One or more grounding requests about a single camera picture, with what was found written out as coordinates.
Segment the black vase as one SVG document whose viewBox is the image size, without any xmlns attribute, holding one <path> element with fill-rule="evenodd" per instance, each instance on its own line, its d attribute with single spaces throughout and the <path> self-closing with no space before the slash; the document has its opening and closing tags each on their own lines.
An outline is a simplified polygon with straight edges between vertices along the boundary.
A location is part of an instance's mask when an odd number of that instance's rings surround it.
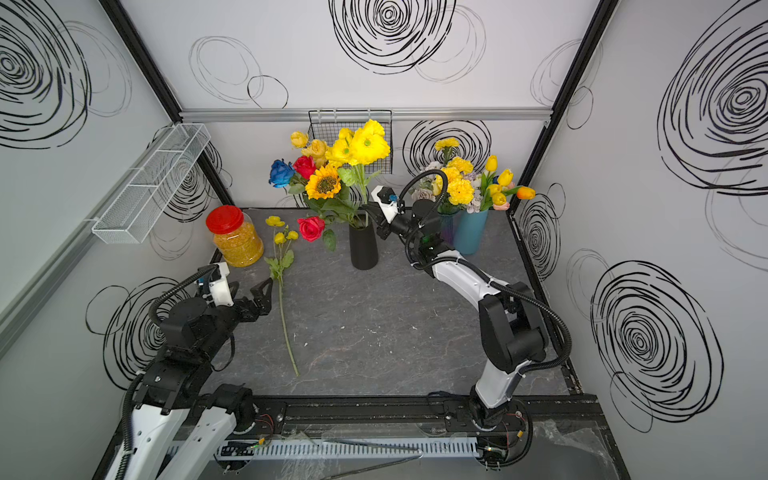
<svg viewBox="0 0 768 480">
<path fill-rule="evenodd" d="M 351 264 L 358 270 L 370 270 L 379 260 L 373 221 L 368 218 L 360 227 L 349 226 Z"/>
</svg>

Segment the yellow poppy stem large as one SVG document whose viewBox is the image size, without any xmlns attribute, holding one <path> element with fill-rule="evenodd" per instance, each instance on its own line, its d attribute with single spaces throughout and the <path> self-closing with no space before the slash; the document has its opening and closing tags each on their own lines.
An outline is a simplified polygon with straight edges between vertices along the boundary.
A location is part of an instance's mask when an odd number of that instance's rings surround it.
<svg viewBox="0 0 768 480">
<path fill-rule="evenodd" d="M 355 212 L 368 203 L 369 185 L 381 169 L 367 171 L 369 167 L 389 157 L 391 147 L 381 123 L 369 119 L 362 127 L 352 131 L 342 128 L 338 138 L 326 151 L 328 165 L 334 167 L 346 192 L 343 203 Z"/>
</svg>

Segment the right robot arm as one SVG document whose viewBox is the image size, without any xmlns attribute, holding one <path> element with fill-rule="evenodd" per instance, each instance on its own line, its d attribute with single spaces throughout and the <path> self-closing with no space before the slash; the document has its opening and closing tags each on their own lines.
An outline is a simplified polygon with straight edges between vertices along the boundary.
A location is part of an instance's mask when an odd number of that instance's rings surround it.
<svg viewBox="0 0 768 480">
<path fill-rule="evenodd" d="M 510 285 L 487 274 L 446 242 L 431 206 L 430 201 L 419 201 L 407 211 L 392 202 L 364 210 L 380 238 L 400 238 L 414 269 L 448 285 L 476 308 L 487 361 L 467 403 L 474 425 L 491 431 L 501 423 L 528 373 L 567 362 L 572 338 L 562 318 L 525 284 Z"/>
</svg>

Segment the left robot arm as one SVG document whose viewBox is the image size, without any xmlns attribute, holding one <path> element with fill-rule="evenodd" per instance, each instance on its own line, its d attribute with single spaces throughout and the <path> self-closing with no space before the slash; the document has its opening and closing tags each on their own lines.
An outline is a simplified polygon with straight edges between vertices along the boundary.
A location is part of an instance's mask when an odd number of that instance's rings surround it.
<svg viewBox="0 0 768 480">
<path fill-rule="evenodd" d="M 201 389 L 236 327 L 270 313 L 273 285 L 266 279 L 239 298 L 237 283 L 209 265 L 150 304 L 165 343 L 123 397 L 122 443 L 102 478 L 196 479 L 228 436 L 262 423 L 251 389 Z"/>
</svg>

